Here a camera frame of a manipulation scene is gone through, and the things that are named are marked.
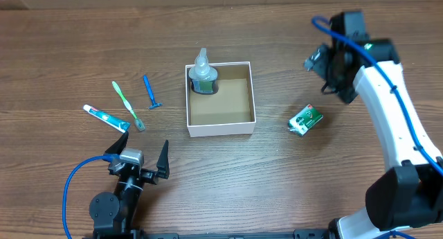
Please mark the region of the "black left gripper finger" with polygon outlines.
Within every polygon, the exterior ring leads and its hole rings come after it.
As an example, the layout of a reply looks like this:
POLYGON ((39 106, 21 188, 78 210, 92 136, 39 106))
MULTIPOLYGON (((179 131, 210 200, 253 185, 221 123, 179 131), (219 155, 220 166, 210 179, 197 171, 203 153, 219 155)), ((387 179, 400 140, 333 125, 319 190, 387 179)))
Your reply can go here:
POLYGON ((121 154, 121 152, 126 148, 128 138, 129 132, 123 133, 113 145, 105 150, 105 154, 121 154))
POLYGON ((168 179, 170 176, 170 165, 168 159, 169 141, 166 140, 163 144, 162 151, 157 161, 157 175, 159 178, 168 179))

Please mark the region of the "green soap bar pack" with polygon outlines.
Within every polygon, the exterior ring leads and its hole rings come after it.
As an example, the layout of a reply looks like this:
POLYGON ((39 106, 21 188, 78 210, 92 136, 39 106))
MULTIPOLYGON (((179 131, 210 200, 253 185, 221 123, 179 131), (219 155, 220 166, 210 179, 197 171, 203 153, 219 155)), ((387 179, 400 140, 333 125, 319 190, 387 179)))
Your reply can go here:
POLYGON ((308 104, 294 117, 289 119, 288 129, 299 136, 304 136, 322 119, 323 115, 313 105, 308 104))

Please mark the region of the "clear pump soap bottle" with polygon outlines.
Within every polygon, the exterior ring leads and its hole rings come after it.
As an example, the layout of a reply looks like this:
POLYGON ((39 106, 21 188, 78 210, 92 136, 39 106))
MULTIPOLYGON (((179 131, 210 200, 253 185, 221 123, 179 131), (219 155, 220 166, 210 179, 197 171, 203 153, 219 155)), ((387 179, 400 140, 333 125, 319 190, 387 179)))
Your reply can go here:
POLYGON ((206 48, 201 48, 195 58, 195 65, 189 70, 188 77, 191 81, 192 90, 196 94, 213 95, 218 92, 218 72, 209 65, 206 48))

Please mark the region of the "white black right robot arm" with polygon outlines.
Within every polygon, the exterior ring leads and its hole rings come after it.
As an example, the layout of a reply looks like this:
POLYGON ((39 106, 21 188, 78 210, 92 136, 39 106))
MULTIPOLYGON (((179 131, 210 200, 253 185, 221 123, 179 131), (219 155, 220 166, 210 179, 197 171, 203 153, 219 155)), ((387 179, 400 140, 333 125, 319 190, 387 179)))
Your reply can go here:
POLYGON ((330 222, 326 238, 382 238, 442 222, 442 153, 428 137, 408 95, 389 39, 319 46, 305 68, 344 103, 361 97, 379 137, 385 173, 365 193, 365 206, 330 222))

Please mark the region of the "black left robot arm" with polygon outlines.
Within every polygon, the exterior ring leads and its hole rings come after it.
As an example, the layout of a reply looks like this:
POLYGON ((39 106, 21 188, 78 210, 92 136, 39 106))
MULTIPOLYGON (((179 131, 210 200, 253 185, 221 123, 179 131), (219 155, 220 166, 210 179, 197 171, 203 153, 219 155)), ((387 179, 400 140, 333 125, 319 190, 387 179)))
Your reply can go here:
POLYGON ((147 238, 143 229, 133 226, 138 201, 145 184, 157 185, 168 179, 169 142, 163 144, 156 170, 143 167, 143 152, 127 147, 129 133, 125 132, 105 150, 110 175, 118 177, 114 191, 97 194, 90 202, 89 215, 93 220, 94 238, 147 238))

